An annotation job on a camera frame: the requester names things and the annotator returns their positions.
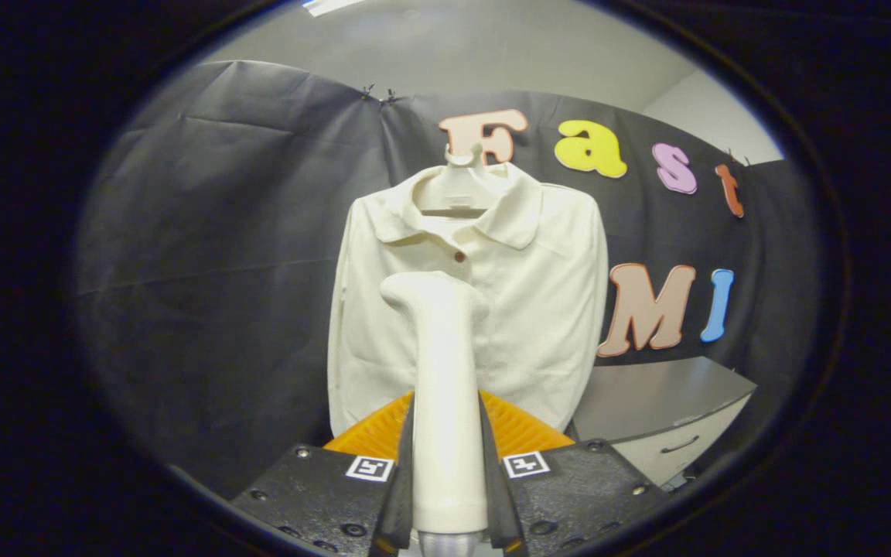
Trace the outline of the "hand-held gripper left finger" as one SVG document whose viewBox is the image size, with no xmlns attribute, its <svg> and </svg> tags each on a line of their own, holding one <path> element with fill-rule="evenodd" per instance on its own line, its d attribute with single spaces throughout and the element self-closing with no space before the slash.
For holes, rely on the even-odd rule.
<svg viewBox="0 0 891 557">
<path fill-rule="evenodd" d="M 412 398 L 328 446 L 294 445 L 232 505 L 324 555 L 397 556 L 411 545 Z"/>
</svg>

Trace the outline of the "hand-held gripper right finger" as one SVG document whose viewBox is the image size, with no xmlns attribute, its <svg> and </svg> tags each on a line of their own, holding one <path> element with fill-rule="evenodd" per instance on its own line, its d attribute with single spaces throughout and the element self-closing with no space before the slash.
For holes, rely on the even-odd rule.
<svg viewBox="0 0 891 557">
<path fill-rule="evenodd" d="M 491 546 L 504 556 L 552 556 L 601 542 L 668 500 L 604 439 L 576 442 L 482 391 Z"/>
</svg>

